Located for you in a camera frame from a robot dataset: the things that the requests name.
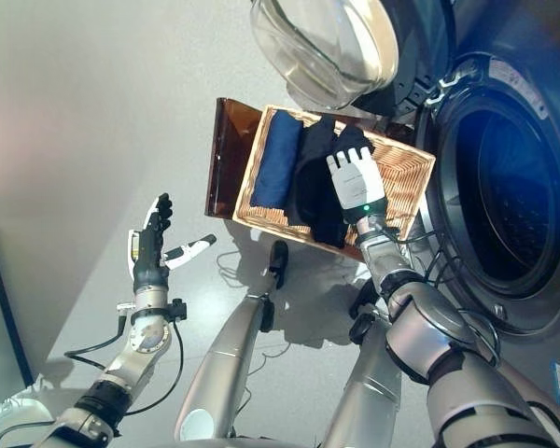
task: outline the wicker basket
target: wicker basket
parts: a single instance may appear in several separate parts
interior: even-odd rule
[[[264,108],[255,134],[251,156],[245,169],[243,184],[236,200],[232,220],[284,238],[359,259],[360,254],[355,247],[357,231],[353,226],[349,228],[346,234],[345,248],[339,249],[314,241],[309,227],[288,226],[284,210],[249,205],[255,179],[259,172],[266,137],[276,110],[286,110],[292,117],[302,121],[304,127],[311,126],[321,118],[316,114],[298,109],[275,105],[267,105]],[[340,134],[344,126],[344,123],[336,121],[334,132]],[[400,238],[406,238],[425,193],[435,157],[377,133],[364,132],[364,134],[375,147],[372,156],[376,160],[384,180],[385,195],[388,199],[386,222],[389,226],[400,229]]]

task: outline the folded blue cloth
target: folded blue cloth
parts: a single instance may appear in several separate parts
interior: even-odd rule
[[[285,110],[272,117],[251,206],[284,208],[299,150],[302,122]]]

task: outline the washing machine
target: washing machine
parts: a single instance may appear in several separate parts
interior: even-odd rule
[[[558,396],[560,0],[256,4],[256,39],[297,102],[411,123],[436,156],[421,216],[455,271],[448,292]]]

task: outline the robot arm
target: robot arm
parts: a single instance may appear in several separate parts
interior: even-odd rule
[[[411,379],[429,385],[434,447],[554,447],[516,389],[480,355],[454,305],[386,239],[384,187],[365,149],[330,156],[328,165],[344,217],[357,225],[359,248],[387,304],[392,326],[385,349]]]
[[[149,382],[155,364],[170,347],[169,322],[185,319],[186,304],[168,303],[168,274],[216,241],[214,235],[164,254],[163,232],[170,227],[172,202],[162,194],[147,213],[145,227],[130,232],[134,301],[129,338],[123,350],[74,407],[66,410],[34,444],[41,448],[105,447],[117,426]]]

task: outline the black bracket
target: black bracket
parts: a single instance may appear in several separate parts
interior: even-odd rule
[[[134,321],[137,317],[143,317],[146,315],[161,315],[168,322],[173,322],[177,319],[186,320],[187,319],[187,304],[181,299],[173,299],[172,303],[168,303],[166,308],[144,308],[131,315],[131,325],[134,325]]]

